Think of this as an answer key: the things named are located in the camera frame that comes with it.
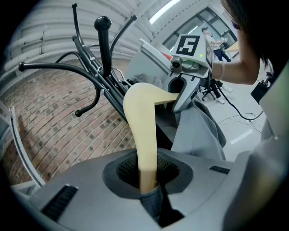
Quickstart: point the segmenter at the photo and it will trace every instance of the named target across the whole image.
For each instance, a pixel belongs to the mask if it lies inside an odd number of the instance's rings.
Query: bracelet
[[[218,79],[215,79],[216,81],[221,81],[224,78],[224,75],[225,75],[225,64],[221,63],[221,65],[222,65],[222,72],[221,72],[220,77]]]

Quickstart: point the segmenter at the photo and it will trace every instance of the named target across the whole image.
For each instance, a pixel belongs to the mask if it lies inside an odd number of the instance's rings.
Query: ceiling light
[[[196,26],[194,29],[192,29],[188,34],[192,33],[194,30],[196,30],[199,26]]]
[[[170,9],[173,5],[175,5],[180,0],[171,0],[168,4],[166,4],[162,9],[160,9],[151,19],[149,20],[150,24],[153,24],[164,12]]]

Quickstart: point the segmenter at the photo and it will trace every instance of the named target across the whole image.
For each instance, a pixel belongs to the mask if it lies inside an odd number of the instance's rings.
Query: vent grille
[[[180,168],[174,163],[164,159],[159,154],[157,158],[158,158],[158,172],[157,172],[158,181],[161,182],[163,185],[165,185],[179,175]],[[126,159],[125,161],[121,162],[117,166],[116,171],[118,177],[122,181],[130,184],[131,186],[134,186],[135,188],[139,187],[138,186],[139,170],[137,165],[137,155],[133,155],[130,158]]]
[[[78,188],[74,186],[64,186],[48,203],[48,205],[45,206],[42,213],[50,219],[57,221],[76,194],[77,190]]]
[[[228,174],[230,172],[228,168],[223,168],[219,166],[212,166],[210,169],[224,174]]]

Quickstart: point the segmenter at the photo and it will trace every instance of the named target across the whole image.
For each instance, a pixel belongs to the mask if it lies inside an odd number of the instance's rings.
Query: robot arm
[[[179,93],[169,110],[177,114],[183,111],[195,97],[199,86],[209,87],[212,78],[213,51],[203,36],[180,35],[171,60],[171,73],[163,89]]]

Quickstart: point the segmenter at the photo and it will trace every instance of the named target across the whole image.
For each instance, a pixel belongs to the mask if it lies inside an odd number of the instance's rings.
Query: window
[[[172,48],[175,46],[177,42],[178,36],[175,34],[172,34],[164,43],[163,45],[168,48],[169,50],[172,50]]]
[[[196,27],[199,27],[202,24],[203,24],[203,22],[201,20],[199,20],[198,18],[196,18],[196,17],[192,18],[189,21],[187,21],[185,24],[183,24],[177,30],[177,33],[178,34],[190,34],[193,29],[195,29]]]
[[[227,49],[237,41],[236,36],[224,21],[216,15],[210,8],[206,8],[197,15],[186,21],[179,27],[164,43],[170,51],[175,46],[180,34],[202,35],[202,28],[208,28],[210,35],[216,40],[221,40],[222,37],[228,41],[221,45],[221,48]]]
[[[215,16],[211,14],[209,11],[204,10],[203,12],[200,13],[200,16],[204,18],[206,21],[210,21],[213,19]]]
[[[227,26],[225,26],[224,23],[222,23],[221,20],[219,20],[219,19],[212,22],[212,26],[221,35],[223,35],[224,33],[226,33],[229,30],[229,28]]]
[[[226,45],[228,46],[228,48],[236,42],[236,40],[232,37],[230,33],[225,34],[224,38],[228,39],[228,41],[226,42]]]

